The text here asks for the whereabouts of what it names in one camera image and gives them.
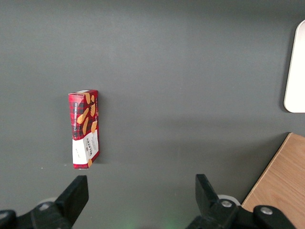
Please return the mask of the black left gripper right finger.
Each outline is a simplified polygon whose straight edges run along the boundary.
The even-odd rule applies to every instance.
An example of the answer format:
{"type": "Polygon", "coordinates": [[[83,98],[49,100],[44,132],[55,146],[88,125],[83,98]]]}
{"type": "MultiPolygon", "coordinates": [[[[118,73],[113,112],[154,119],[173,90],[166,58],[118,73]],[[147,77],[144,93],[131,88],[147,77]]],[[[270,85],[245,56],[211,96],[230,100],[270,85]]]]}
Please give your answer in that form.
{"type": "Polygon", "coordinates": [[[279,209],[258,205],[253,212],[227,198],[219,198],[204,174],[195,177],[195,198],[200,215],[188,229],[294,229],[295,226],[279,209]]]}

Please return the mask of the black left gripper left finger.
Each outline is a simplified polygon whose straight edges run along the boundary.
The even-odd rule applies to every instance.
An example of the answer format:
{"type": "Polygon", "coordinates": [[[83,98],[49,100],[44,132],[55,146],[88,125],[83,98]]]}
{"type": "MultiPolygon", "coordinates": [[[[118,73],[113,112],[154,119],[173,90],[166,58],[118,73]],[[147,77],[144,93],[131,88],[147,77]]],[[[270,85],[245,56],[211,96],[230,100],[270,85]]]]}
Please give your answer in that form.
{"type": "Polygon", "coordinates": [[[77,176],[54,200],[44,201],[17,216],[12,209],[0,211],[2,229],[71,229],[89,200],[87,176],[77,176]]]}

